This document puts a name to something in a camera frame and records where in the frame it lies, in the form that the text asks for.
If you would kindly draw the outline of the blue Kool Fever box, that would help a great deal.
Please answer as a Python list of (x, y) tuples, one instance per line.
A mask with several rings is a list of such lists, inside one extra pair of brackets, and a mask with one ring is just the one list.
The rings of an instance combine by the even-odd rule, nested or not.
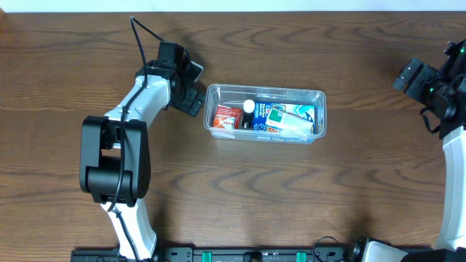
[(279, 132), (282, 135), (313, 135), (315, 107), (290, 103), (256, 103), (253, 113), (255, 131)]

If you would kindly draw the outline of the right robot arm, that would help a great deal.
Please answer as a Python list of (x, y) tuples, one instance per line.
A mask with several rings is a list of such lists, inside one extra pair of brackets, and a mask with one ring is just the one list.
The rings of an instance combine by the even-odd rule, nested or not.
[(443, 220), (433, 249), (402, 248), (366, 238), (355, 243), (348, 261), (464, 261), (465, 260), (465, 42), (449, 42), (447, 61), (439, 68), (411, 59), (392, 86), (421, 103), (440, 123), (426, 129), (443, 141), (446, 189)]

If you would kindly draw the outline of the red ActiFast medicine box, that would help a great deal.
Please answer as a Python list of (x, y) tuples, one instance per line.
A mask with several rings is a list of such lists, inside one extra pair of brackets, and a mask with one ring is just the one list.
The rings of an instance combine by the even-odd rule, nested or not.
[(241, 108), (218, 105), (212, 127), (228, 130), (238, 129), (242, 118)]

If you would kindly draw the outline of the dark bottle white cap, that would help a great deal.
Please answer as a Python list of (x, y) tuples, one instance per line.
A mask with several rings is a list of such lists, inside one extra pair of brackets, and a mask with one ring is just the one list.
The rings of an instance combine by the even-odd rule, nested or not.
[(242, 107), (242, 127), (250, 129), (253, 126), (253, 118), (256, 104), (253, 100), (246, 100)]

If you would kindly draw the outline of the white green medicine box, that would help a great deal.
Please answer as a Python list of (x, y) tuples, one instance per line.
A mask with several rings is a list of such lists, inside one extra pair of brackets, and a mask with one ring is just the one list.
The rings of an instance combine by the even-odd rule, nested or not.
[(269, 112), (266, 124), (280, 132), (293, 135), (312, 135), (314, 129), (312, 122), (276, 108)]

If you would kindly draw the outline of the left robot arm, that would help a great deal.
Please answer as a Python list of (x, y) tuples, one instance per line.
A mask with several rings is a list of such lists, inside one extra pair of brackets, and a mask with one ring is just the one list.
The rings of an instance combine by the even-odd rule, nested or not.
[(79, 185), (106, 211), (119, 248), (74, 252), (73, 261), (158, 261), (157, 234), (145, 201), (151, 180), (148, 129), (173, 104), (188, 100), (199, 109), (190, 87), (202, 72), (195, 62), (176, 68), (151, 61), (137, 72), (133, 88), (114, 109), (83, 121)]

